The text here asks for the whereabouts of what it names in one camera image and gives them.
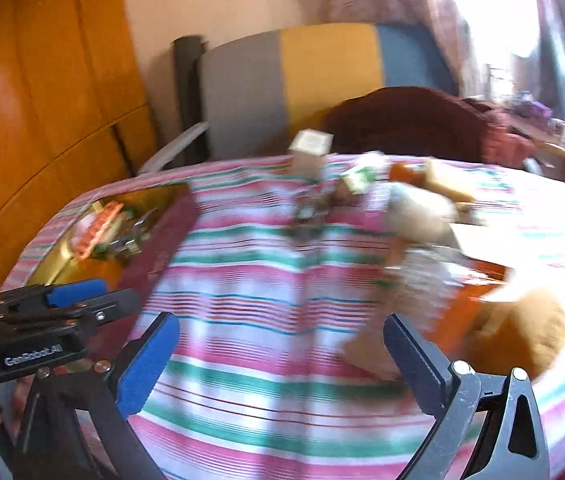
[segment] chair backrest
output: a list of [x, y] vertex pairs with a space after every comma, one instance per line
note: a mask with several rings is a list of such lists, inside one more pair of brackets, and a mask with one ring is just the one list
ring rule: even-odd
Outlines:
[[200, 60], [214, 158], [250, 156], [276, 136], [319, 127], [335, 105], [385, 86], [458, 94], [428, 30], [402, 23], [328, 23], [248, 36]]

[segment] blue gripper pad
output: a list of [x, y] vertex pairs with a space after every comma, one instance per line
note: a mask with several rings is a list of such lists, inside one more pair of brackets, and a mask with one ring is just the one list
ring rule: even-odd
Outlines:
[[128, 342], [120, 351], [110, 384], [123, 418], [145, 405], [179, 338], [178, 318], [162, 312], [140, 339]]
[[99, 278], [85, 280], [84, 282], [68, 283], [67, 285], [56, 285], [47, 294], [47, 302], [59, 308], [65, 308], [78, 301], [91, 300], [107, 293], [107, 284]]
[[452, 379], [449, 360], [400, 314], [385, 321], [385, 346], [411, 388], [420, 409], [440, 420], [447, 411]]

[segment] wooden block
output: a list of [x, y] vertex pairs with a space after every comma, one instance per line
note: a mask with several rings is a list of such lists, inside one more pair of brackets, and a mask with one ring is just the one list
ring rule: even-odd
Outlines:
[[332, 140], [332, 134], [318, 130], [300, 130], [289, 147], [289, 152], [293, 155], [291, 173], [307, 180], [320, 180], [325, 155], [331, 151]]

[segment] wooden toy piece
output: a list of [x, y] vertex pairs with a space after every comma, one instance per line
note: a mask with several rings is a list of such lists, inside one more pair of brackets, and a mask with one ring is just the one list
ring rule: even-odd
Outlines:
[[121, 203], [111, 200], [111, 202], [108, 202], [107, 205], [104, 206], [104, 209], [96, 215], [94, 221], [75, 244], [74, 256], [77, 260], [82, 261], [89, 257], [96, 244], [107, 231], [107, 227], [112, 224], [122, 207], [123, 205]]
[[332, 134], [318, 130], [300, 130], [289, 146], [293, 155], [291, 174], [319, 181], [325, 165], [325, 155], [331, 151]]
[[420, 162], [395, 162], [389, 167], [387, 176], [391, 182], [404, 182], [412, 186], [424, 187], [424, 164]]
[[415, 243], [440, 242], [457, 219], [448, 198], [410, 184], [396, 182], [385, 216], [387, 230]]
[[424, 187], [454, 202], [475, 202], [475, 185], [471, 176], [460, 168], [430, 158], [425, 163]]
[[367, 192], [375, 176], [354, 167], [339, 176], [335, 183], [333, 197], [336, 203], [350, 204], [353, 199]]

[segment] screw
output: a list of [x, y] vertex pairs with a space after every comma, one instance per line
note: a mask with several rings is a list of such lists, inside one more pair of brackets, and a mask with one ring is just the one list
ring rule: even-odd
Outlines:
[[51, 371], [49, 370], [49, 368], [47, 366], [43, 366], [42, 368], [38, 368], [36, 377], [38, 377], [39, 379], [46, 379], [50, 374]]
[[94, 365], [94, 371], [97, 374], [104, 374], [111, 369], [112, 369], [112, 364], [109, 361], [107, 361], [107, 359], [101, 359], [99, 361], [96, 361], [96, 364]]
[[527, 380], [527, 373], [526, 371], [524, 371], [522, 368], [514, 368], [513, 369], [513, 376], [518, 380], [518, 381], [526, 381]]
[[465, 361], [454, 361], [453, 369], [458, 375], [467, 375], [473, 373], [471, 365]]

